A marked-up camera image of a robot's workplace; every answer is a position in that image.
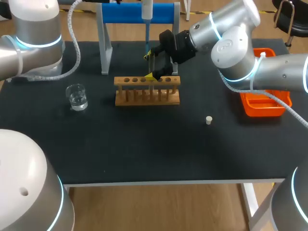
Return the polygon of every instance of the robotic arm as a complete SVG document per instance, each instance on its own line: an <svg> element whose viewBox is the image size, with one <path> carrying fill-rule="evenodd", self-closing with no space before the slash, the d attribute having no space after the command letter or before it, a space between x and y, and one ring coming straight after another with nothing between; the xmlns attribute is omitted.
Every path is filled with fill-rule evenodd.
<svg viewBox="0 0 308 231"><path fill-rule="evenodd" d="M62 60L57 0L9 0L16 35L0 38L0 80Z"/></svg>
<svg viewBox="0 0 308 231"><path fill-rule="evenodd" d="M251 34L260 24L253 0L234 0L212 12L189 30L173 35L169 30L159 36L160 46L154 55L165 51L174 63L181 64L197 51L211 50L211 58L226 81L239 90L253 89L306 91L307 54L289 54L264 58L258 64L254 56ZM153 72L160 78L161 72Z"/></svg>

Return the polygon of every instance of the wooden test tube rack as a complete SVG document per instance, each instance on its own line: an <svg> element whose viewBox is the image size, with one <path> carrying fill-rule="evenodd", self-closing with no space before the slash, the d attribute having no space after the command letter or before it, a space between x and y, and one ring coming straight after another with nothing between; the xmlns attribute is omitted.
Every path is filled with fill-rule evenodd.
<svg viewBox="0 0 308 231"><path fill-rule="evenodd" d="M162 76L158 81L145 77L115 77L118 86L115 96L116 106L146 106L180 104L179 76ZM125 90L123 87L149 86L144 90ZM155 86L170 86L168 89L155 89Z"/></svg>

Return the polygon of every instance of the orange container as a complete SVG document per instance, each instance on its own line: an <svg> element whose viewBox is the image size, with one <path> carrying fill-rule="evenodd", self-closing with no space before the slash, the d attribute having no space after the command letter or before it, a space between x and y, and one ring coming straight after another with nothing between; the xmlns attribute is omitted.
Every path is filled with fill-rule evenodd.
<svg viewBox="0 0 308 231"><path fill-rule="evenodd" d="M276 56L275 52L270 48L255 48L255 56L260 57L265 52L266 57ZM292 102L289 91L282 90L266 90L268 93L278 97L290 107ZM240 93L245 112L250 117L271 117L281 116L285 112L285 108L276 103L273 99L261 94Z"/></svg>

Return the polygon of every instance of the blue bar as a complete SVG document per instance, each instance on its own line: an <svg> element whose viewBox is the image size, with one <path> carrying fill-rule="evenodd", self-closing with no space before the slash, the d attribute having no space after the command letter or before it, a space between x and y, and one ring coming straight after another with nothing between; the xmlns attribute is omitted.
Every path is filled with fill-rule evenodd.
<svg viewBox="0 0 308 231"><path fill-rule="evenodd" d="M104 23L144 23L141 18L141 3L103 3ZM174 4L154 3L151 24L173 24Z"/></svg>

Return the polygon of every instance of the wooden floor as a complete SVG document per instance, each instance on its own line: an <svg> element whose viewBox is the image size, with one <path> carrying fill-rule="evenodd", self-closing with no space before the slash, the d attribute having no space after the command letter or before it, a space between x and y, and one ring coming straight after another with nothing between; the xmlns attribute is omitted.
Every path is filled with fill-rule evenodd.
<svg viewBox="0 0 308 231"><path fill-rule="evenodd" d="M158 0L156 2L173 2ZM192 0L191 11L214 11L229 0ZM273 11L270 0L255 0L259 10ZM206 15L191 15L190 21L181 16L180 29ZM254 38L283 38L287 35L273 28L273 14L261 14L261 25ZM66 13L61 13L62 32L71 40ZM78 41L97 41L95 15L75 13L73 28ZM108 25L112 40L144 40L144 25ZM151 40L158 40L167 25L152 25ZM0 22L0 35L14 33L11 21ZM295 38L292 53L308 52L308 39ZM261 203L271 184L254 184ZM76 188L72 195L76 210L75 231L245 231L246 213L242 195L235 184L126 186ZM264 231L272 230L268 224Z"/></svg>

